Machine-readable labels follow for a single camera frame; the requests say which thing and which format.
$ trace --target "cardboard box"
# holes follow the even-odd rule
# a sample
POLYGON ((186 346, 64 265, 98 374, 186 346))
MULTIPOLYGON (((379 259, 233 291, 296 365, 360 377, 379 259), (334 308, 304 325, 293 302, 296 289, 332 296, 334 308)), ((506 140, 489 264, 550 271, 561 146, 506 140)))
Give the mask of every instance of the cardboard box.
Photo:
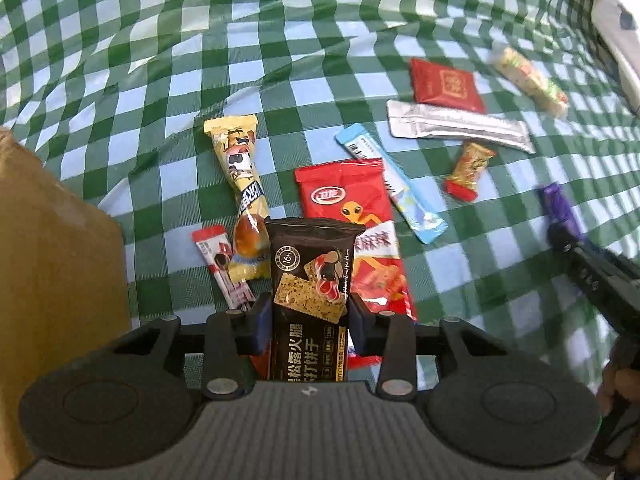
POLYGON ((0 480, 31 457, 17 421, 37 377, 129 327, 122 233, 0 128, 0 480))

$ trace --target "green and white tablecloth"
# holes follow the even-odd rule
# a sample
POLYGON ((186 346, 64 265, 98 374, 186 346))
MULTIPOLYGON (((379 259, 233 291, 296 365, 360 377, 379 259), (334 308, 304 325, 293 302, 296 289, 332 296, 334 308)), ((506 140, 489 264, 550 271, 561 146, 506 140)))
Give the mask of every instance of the green and white tablecloth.
POLYGON ((396 216, 420 320, 464 317, 593 385, 612 334, 562 275, 535 191, 559 182, 593 242, 638 253, 640 127, 590 54, 591 1, 1 0, 1 119, 122 224, 134 324, 225 307, 190 238, 236 214, 204 119, 257 115, 274 217, 301 214, 294 168, 348 158, 333 136, 361 122, 449 223, 424 246, 396 216), (493 40, 559 83, 567 120, 487 65, 493 40), (498 148, 474 203, 442 190, 458 142, 389 134, 411 56, 475 72, 487 111, 530 127, 538 153, 498 148))

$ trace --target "silver wrapper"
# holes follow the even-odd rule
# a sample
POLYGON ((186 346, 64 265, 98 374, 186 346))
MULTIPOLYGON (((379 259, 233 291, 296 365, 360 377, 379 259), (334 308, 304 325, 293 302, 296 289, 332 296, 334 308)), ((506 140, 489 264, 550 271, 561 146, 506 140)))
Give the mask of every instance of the silver wrapper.
POLYGON ((522 121, 510 121, 442 106, 386 102, 391 135, 406 139, 457 139, 494 142, 527 153, 536 149, 522 121))

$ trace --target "black snack package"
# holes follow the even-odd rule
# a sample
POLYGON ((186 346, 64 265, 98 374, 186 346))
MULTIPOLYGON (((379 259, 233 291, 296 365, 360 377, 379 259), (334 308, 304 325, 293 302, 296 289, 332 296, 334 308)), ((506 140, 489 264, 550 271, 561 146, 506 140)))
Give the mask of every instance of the black snack package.
POLYGON ((264 221, 271 241, 270 379, 343 381, 353 243, 363 225, 327 218, 264 221))

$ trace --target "red square packet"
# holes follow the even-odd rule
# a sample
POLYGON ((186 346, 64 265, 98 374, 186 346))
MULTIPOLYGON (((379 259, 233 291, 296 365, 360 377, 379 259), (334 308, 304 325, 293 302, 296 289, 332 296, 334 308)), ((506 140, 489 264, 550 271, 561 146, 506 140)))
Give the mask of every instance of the red square packet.
POLYGON ((471 72, 412 57, 411 80, 417 103, 486 113, 471 72))
MULTIPOLYGON (((360 294, 372 312, 393 310, 416 319, 383 171, 382 159, 373 158, 307 166, 295 175, 305 217, 333 218, 367 228, 354 244, 351 292, 360 294)), ((348 365, 359 368, 379 362, 378 357, 358 357, 350 351, 348 365)))

